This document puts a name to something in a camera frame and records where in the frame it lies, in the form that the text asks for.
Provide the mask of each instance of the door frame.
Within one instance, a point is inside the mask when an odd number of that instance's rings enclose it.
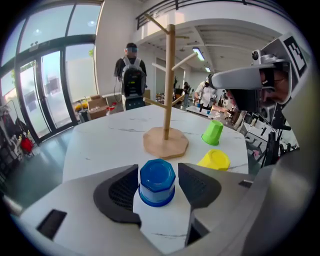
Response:
[[[73,110],[72,107],[72,103],[70,100],[70,96],[69,96],[69,91],[68,91],[68,87],[67,87],[67,80],[66,80],[66,76],[65,73],[62,72],[62,70],[65,69],[65,63],[63,60],[63,52],[65,52],[65,47],[57,47],[57,48],[51,48],[50,50],[45,50],[45,51],[41,51],[41,52],[37,52],[37,54],[34,54],[32,56],[30,56],[29,58],[25,58],[24,60],[15,63],[15,67],[14,67],[14,73],[15,73],[15,87],[16,87],[16,93],[17,93],[17,97],[18,97],[18,101],[20,102],[20,108],[21,108],[21,113],[22,116],[24,118],[24,121],[30,131],[31,136],[33,137],[34,141],[39,144],[41,142],[43,142],[44,140],[49,139],[50,137],[54,136],[57,133],[60,133],[72,126],[75,126],[78,124],[78,121],[76,119],[76,115],[75,112]],[[43,90],[43,81],[42,81],[42,62],[41,62],[41,58],[42,56],[54,53],[54,52],[60,52],[60,82],[61,82],[61,87],[62,87],[62,93],[63,93],[63,97],[64,97],[64,101],[65,101],[65,105],[67,107],[68,110],[68,114],[70,116],[71,122],[68,124],[65,124],[59,128],[56,128],[54,121],[52,120],[52,116],[50,114],[49,108],[47,106],[46,100],[45,100],[45,96],[44,96],[44,90]],[[35,74],[35,89],[37,89],[38,95],[36,93],[36,98],[39,102],[40,105],[40,110],[42,113],[42,116],[44,118],[45,123],[47,124],[48,128],[49,128],[49,133],[42,136],[42,137],[38,137],[33,124],[29,118],[28,112],[27,112],[27,108],[26,108],[26,104],[25,104],[25,100],[24,100],[24,96],[23,96],[23,92],[22,92],[22,86],[21,86],[21,77],[20,77],[20,69],[21,67],[23,67],[24,65],[30,63],[34,61],[35,66],[34,66],[34,74]]]

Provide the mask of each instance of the ceiling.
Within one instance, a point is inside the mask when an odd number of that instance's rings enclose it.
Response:
[[[184,59],[198,47],[205,60],[193,58],[187,63],[194,71],[221,72],[247,67],[252,62],[251,52],[261,49],[276,38],[276,35],[265,34],[258,30],[234,25],[199,25],[176,30],[175,56]],[[142,44],[149,49],[166,50],[166,35],[160,35]]]

